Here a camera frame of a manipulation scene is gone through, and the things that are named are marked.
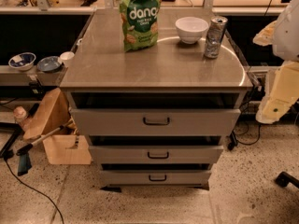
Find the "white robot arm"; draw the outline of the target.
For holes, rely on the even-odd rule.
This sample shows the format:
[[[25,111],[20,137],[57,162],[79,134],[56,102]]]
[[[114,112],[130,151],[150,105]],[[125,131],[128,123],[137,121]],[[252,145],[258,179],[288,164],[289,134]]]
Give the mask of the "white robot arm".
[[[272,124],[299,99],[299,0],[291,0],[275,21],[254,36],[253,43],[271,45],[273,54],[283,60],[256,114],[260,123]]]

